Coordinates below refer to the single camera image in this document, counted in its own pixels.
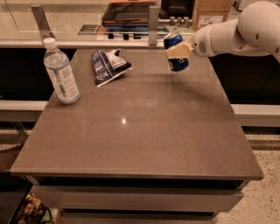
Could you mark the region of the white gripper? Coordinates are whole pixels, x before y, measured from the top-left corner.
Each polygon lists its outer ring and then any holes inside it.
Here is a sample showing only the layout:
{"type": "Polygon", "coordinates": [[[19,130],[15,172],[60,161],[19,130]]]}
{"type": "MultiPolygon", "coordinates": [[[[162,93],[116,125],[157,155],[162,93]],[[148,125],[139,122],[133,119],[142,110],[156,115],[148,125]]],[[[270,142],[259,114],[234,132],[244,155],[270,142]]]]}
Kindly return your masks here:
{"type": "Polygon", "coordinates": [[[197,30],[189,39],[176,45],[167,46],[165,53],[168,59],[185,59],[191,56],[192,51],[199,57],[213,57],[216,55],[212,47],[212,30],[214,24],[197,30]]]}

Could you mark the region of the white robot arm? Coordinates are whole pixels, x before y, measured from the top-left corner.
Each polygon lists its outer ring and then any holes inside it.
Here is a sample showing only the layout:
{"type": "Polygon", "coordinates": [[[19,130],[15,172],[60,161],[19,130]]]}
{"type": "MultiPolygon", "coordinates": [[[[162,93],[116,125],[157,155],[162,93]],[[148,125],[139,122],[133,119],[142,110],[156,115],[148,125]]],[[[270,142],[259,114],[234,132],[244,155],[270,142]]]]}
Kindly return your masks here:
{"type": "Polygon", "coordinates": [[[168,46],[164,39],[168,59],[189,58],[219,54],[238,56],[272,55],[280,62],[280,7],[268,1],[258,1],[246,7],[237,19],[210,24],[197,30],[190,38],[168,46]]]}

